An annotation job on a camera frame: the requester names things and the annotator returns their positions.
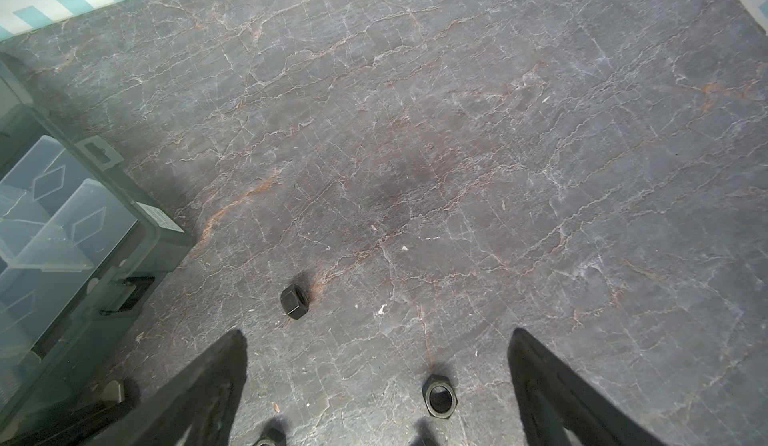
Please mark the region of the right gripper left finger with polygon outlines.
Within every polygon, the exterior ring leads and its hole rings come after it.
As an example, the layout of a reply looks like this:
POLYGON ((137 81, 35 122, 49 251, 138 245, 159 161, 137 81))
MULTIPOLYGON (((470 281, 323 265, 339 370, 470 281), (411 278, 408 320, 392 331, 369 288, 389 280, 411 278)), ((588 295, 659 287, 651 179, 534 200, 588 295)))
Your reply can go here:
POLYGON ((247 379, 247 339, 232 329, 91 445, 227 445, 247 379))

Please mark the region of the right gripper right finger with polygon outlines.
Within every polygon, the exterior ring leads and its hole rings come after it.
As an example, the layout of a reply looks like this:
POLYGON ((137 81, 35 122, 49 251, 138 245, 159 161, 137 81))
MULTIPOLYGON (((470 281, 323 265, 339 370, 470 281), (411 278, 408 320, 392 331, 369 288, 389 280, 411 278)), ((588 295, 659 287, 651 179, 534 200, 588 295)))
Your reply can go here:
POLYGON ((532 334, 516 328, 508 363, 529 445, 660 445, 532 334))

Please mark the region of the black hex nut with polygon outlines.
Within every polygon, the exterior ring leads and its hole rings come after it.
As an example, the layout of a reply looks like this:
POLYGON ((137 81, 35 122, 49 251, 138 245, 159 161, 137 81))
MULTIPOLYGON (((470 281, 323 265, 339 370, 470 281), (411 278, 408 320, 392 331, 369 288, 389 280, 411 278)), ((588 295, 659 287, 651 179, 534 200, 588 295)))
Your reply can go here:
POLYGON ((290 285, 280 294, 280 304, 284 313, 293 320, 302 318, 309 310, 309 300, 298 285, 290 285))
POLYGON ((434 418, 449 419, 458 405, 455 389, 443 375, 430 375, 423 385, 422 396, 428 413, 434 418))

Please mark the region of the grey plastic organizer box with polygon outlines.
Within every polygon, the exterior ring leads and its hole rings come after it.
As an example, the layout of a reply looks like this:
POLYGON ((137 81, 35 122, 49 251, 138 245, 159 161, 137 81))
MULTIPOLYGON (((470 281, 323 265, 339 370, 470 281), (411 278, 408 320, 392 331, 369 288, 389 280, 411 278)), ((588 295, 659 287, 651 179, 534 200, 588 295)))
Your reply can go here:
POLYGON ((194 245, 102 137, 63 129, 1 58, 1 437, 73 412, 194 245))

